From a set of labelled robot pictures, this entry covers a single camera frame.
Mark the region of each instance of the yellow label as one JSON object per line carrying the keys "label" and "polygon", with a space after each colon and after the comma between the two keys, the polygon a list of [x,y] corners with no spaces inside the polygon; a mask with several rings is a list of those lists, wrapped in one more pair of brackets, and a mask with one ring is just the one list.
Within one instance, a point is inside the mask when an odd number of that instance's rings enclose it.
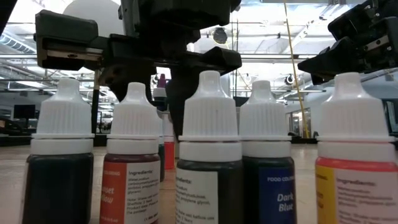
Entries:
{"label": "yellow label", "polygon": [[332,168],[316,166],[318,224],[336,223],[335,177]]}

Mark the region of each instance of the warehouse ceiling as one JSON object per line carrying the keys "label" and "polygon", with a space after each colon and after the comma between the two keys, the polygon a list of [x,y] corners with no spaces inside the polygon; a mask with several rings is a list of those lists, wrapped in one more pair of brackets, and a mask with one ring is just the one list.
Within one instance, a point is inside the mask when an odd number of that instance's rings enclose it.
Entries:
{"label": "warehouse ceiling", "polygon": [[[110,4],[110,0],[100,0],[96,3],[103,4],[105,1]],[[18,54],[18,56],[34,55],[35,14],[42,9],[62,13],[72,2],[72,0],[18,0],[6,29],[0,37],[0,53],[3,55]],[[113,0],[113,2],[115,2],[112,4],[116,8],[117,4],[120,4],[118,0]],[[219,27],[210,27],[201,30],[201,39],[188,46],[189,50],[195,52],[206,52],[218,46],[241,53],[243,66],[238,70],[237,88],[239,90],[249,90],[251,83],[259,78],[270,80],[275,89],[292,88],[284,82],[284,78],[293,73],[293,66],[289,59],[289,35],[285,23],[284,5],[281,1],[264,2],[242,1],[239,11],[234,11],[231,15],[231,23],[222,27],[227,36],[225,44],[217,44],[213,40],[215,30]],[[312,57],[335,42],[327,29],[328,23],[360,2],[347,1],[347,4],[332,6],[328,5],[328,1],[287,0],[287,3],[293,51],[294,54],[302,55],[305,58]],[[116,20],[114,23],[121,24],[121,21]],[[8,59],[0,58],[0,64],[4,68],[0,73],[0,77],[3,79],[15,78],[17,75],[26,79],[56,80],[60,77],[93,79],[93,72],[85,68],[78,72],[44,70],[36,65],[34,56],[31,58],[17,56]],[[166,77],[170,78],[167,69],[159,68],[159,71],[159,73],[166,73]],[[309,74],[298,71],[298,78],[302,88],[313,88],[308,85],[310,83]],[[233,87],[233,82],[234,78],[231,76],[231,87]],[[43,82],[43,84],[51,89],[56,88],[57,82]],[[82,89],[92,87],[93,82],[81,83]],[[85,94],[90,100],[90,92],[83,91],[82,94]],[[102,97],[104,101],[116,100],[106,88],[103,89]]]}

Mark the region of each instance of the food coloring bottle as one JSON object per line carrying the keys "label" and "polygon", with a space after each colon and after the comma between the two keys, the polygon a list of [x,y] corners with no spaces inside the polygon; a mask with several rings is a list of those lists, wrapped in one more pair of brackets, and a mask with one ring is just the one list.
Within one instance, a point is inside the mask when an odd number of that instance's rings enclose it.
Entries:
{"label": "food coloring bottle", "polygon": [[61,79],[42,102],[25,167],[22,224],[87,224],[91,217],[93,140],[90,106],[77,80]]}
{"label": "food coloring bottle", "polygon": [[161,103],[157,106],[159,111],[167,111],[167,95],[166,95],[166,79],[165,75],[161,74],[157,81],[157,86],[154,88],[154,100]]}
{"label": "food coloring bottle", "polygon": [[239,113],[244,167],[244,222],[296,224],[294,161],[290,156],[284,106],[269,81],[252,84]]}
{"label": "food coloring bottle", "polygon": [[129,83],[126,97],[114,107],[108,135],[99,223],[158,223],[159,123],[145,85]]}
{"label": "food coloring bottle", "polygon": [[185,101],[176,223],[243,224],[243,165],[235,102],[217,71],[201,72]]}
{"label": "food coloring bottle", "polygon": [[398,167],[381,100],[358,73],[335,77],[321,105],[316,161],[319,224],[398,223]]}
{"label": "food coloring bottle", "polygon": [[173,123],[170,121],[170,112],[163,114],[163,127],[164,127],[165,169],[174,169],[175,143],[174,143]]}
{"label": "food coloring bottle", "polygon": [[[166,95],[166,79],[165,75],[161,74],[160,79],[157,82],[157,88],[154,88],[154,99],[157,102],[161,102],[159,106],[157,106],[157,110],[164,112],[167,111],[167,95]],[[164,130],[163,130],[163,121],[161,122],[161,134],[159,137],[159,157],[160,157],[160,181],[164,180],[164,169],[165,169],[165,155],[164,155]]]}

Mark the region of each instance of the blue label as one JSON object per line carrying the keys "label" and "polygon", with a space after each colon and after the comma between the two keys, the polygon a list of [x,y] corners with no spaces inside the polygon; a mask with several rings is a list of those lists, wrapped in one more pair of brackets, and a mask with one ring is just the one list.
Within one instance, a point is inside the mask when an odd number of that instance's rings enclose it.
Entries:
{"label": "blue label", "polygon": [[260,168],[260,224],[296,224],[294,168]]}

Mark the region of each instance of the red label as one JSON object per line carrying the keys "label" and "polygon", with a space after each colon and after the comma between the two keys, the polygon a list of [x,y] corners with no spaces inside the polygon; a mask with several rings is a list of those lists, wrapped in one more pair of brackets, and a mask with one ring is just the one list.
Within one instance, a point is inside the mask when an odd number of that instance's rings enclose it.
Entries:
{"label": "red label", "polygon": [[124,223],[127,164],[104,162],[100,224]]}
{"label": "red label", "polygon": [[395,162],[364,162],[348,161],[342,159],[327,159],[319,157],[317,165],[333,167],[338,169],[375,171],[375,172],[397,172],[398,167]]}
{"label": "red label", "polygon": [[165,169],[174,169],[175,154],[174,142],[164,143],[164,167]]}

